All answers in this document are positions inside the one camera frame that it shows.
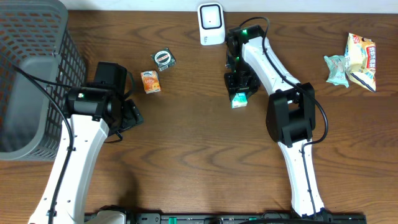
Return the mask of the small teal white box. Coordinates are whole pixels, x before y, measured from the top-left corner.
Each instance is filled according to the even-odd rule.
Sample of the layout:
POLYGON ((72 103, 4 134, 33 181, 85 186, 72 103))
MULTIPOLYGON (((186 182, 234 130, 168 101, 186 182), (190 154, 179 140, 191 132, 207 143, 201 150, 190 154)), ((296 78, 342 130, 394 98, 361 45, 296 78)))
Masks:
POLYGON ((245 93, 237 93, 237 94, 235 94, 235 96, 233 97, 233 99, 231 101, 231 107, 232 107, 232 109, 246 107, 247 103, 248 103, 248 101, 246 98, 246 94, 245 93))

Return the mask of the small orange juice box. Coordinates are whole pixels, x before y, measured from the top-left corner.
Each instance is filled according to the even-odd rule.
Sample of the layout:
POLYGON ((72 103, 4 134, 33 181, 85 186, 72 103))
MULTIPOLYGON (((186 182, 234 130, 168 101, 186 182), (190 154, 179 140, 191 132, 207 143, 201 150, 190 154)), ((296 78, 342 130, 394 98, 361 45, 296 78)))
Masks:
POLYGON ((161 91, 159 76, 155 70, 141 72, 141 78, 146 94, 161 91))

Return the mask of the dark green round-label packet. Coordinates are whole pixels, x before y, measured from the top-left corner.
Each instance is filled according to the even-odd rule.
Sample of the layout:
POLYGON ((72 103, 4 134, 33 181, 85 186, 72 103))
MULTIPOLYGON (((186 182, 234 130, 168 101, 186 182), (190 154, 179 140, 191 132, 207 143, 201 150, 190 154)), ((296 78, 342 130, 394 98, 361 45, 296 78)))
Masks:
POLYGON ((151 55, 152 60, 156 64, 160 72, 173 67, 177 61, 168 47, 151 55))

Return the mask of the teal candy wrapper packet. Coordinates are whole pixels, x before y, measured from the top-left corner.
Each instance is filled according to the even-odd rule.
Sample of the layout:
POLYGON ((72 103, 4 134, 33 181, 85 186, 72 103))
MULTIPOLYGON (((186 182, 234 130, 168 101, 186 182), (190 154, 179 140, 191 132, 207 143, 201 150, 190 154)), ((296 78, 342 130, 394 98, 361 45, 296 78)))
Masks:
POLYGON ((334 85, 344 85, 348 88, 349 82, 346 78, 345 57, 342 55, 334 55, 331 57, 324 56, 323 58, 330 71, 326 82, 334 85))

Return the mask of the large white snack bag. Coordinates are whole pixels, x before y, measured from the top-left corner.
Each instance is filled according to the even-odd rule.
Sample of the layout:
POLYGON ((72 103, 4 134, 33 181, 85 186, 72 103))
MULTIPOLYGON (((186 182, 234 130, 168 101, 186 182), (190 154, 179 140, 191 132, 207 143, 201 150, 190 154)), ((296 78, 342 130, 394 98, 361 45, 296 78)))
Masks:
POLYGON ((348 34, 345 48, 346 74, 359 86, 376 91, 376 44, 360 35, 348 34))

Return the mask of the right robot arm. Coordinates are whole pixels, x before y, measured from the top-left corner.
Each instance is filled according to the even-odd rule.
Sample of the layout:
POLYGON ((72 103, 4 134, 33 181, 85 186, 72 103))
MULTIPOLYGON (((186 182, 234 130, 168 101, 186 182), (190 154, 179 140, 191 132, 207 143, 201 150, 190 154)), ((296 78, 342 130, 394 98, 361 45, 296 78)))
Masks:
POLYGON ((283 66, 259 26, 230 29, 224 82, 229 98, 255 94, 263 86, 269 96, 266 127, 285 159, 292 189, 292 210, 300 218, 317 218, 324 209, 312 163, 315 91, 283 66))

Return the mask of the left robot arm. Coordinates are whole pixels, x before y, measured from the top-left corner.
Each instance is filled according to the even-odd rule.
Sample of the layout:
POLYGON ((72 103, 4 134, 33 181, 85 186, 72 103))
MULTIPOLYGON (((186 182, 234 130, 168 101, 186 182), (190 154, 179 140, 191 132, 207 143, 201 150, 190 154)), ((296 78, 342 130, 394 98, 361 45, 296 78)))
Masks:
POLYGON ((88 189, 106 138, 143 122, 130 94, 123 83, 105 82, 65 94, 57 156, 29 223, 84 223, 88 189))

